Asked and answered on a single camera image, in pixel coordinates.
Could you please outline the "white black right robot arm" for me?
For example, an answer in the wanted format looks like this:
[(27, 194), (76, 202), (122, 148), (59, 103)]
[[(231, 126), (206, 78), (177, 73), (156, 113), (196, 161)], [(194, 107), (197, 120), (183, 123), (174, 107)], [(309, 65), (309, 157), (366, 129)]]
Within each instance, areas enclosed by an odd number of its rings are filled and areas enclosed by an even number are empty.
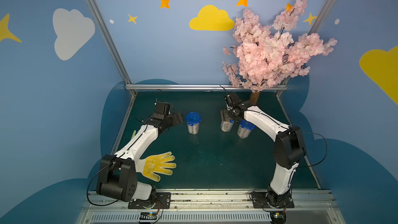
[(266, 204), (273, 208), (294, 208), (291, 181), (300, 160), (307, 154), (301, 129), (274, 119), (249, 102), (228, 106), (227, 113), (234, 120), (254, 124), (274, 141), (276, 167), (267, 189)]

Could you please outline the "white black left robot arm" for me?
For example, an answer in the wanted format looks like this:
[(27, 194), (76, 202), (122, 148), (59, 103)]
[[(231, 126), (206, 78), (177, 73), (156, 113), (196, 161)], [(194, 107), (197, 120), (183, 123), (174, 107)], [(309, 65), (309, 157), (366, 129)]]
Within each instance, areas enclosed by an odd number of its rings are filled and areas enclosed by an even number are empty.
[(144, 208), (156, 203), (156, 189), (150, 184), (141, 183), (137, 174), (159, 182), (160, 175), (172, 175), (176, 168), (175, 157), (166, 152), (145, 159), (141, 156), (162, 131), (183, 122), (181, 112), (165, 117), (149, 118), (134, 137), (114, 155), (105, 155), (99, 166), (96, 193), (118, 201), (137, 201)]

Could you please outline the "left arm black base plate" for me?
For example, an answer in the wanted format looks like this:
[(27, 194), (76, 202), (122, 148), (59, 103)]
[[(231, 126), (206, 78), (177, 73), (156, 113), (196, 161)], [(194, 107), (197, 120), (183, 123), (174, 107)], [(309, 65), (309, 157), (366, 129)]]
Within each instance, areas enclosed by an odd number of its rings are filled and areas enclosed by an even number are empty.
[(171, 204), (170, 192), (157, 192), (153, 200), (133, 200), (128, 204), (128, 209), (169, 209)]

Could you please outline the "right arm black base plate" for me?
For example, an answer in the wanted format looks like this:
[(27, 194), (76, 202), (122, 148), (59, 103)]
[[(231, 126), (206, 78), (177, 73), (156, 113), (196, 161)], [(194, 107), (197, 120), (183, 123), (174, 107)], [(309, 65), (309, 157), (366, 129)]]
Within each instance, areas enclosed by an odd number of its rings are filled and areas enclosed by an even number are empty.
[(273, 191), (252, 191), (249, 194), (249, 199), (252, 201), (254, 208), (294, 208), (291, 190), (283, 195), (278, 195)]

